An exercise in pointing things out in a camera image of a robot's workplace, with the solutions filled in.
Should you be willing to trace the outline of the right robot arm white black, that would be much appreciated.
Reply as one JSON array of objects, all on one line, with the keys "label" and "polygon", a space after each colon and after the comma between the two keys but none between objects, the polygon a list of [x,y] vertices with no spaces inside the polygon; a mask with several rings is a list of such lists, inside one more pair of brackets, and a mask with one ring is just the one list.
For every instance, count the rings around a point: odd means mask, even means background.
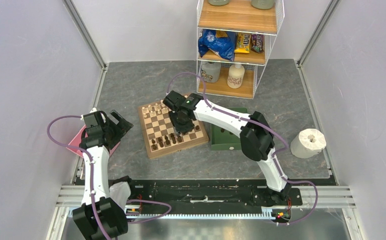
[{"label": "right robot arm white black", "polygon": [[195,93],[183,96],[169,92],[163,99],[169,108],[169,116],[177,134],[193,130],[193,121],[198,120],[227,130],[240,139],[242,153],[256,161],[260,167],[269,192],[270,200],[277,205],[289,199],[291,184],[276,156],[275,132],[269,127],[260,112],[253,114],[233,111]]}]

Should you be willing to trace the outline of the wooden chess board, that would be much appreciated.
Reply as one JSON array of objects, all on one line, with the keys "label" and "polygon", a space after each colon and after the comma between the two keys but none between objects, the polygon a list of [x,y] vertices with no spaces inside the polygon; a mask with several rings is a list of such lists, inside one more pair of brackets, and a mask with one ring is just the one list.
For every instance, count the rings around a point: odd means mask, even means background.
[{"label": "wooden chess board", "polygon": [[[163,104],[163,100],[155,101],[141,105],[137,108],[140,120],[140,126],[144,138],[144,143],[147,151],[147,155],[150,159],[155,159],[168,155],[170,153],[179,152],[181,150],[196,147],[209,142],[209,137],[206,133],[206,129],[201,121],[194,120],[195,126],[200,126],[199,131],[195,131],[193,128],[187,134],[176,135],[173,125],[169,117],[169,108]],[[177,141],[178,136],[182,136],[183,142],[176,144],[172,143],[170,134],[174,133]],[[157,138],[161,137],[164,147],[160,147]],[[152,149],[151,140],[156,141],[157,149]],[[170,145],[165,143],[166,140],[170,141]]]}]

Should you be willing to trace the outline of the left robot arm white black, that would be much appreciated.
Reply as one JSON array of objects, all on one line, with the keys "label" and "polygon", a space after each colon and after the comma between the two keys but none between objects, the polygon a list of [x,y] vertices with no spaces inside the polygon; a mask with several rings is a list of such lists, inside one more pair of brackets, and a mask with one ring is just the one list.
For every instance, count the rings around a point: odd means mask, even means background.
[{"label": "left robot arm white black", "polygon": [[112,110],[112,121],[101,110],[83,116],[85,128],[79,148],[85,162],[85,189],[81,206],[74,209],[73,220],[86,240],[117,238],[127,233],[127,217],[110,196],[107,167],[110,152],[133,127],[133,124]]}]

